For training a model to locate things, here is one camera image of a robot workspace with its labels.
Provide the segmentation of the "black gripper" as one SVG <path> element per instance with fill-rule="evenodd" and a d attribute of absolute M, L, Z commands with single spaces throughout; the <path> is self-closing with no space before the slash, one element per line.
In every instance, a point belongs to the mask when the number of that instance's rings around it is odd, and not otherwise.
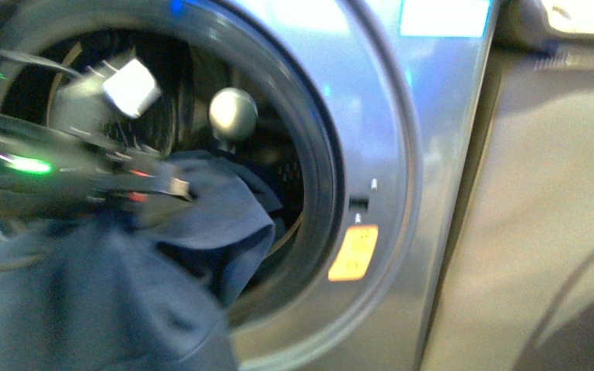
<path fill-rule="evenodd" d="M 94 187 L 105 198 L 121 203 L 190 204 L 190 184 L 180 169 L 145 142 L 119 131 L 124 116 L 105 96 L 103 82 L 74 81 L 61 87 L 53 99 L 50 125 L 84 142 L 87 153 L 103 161 L 95 175 Z"/>

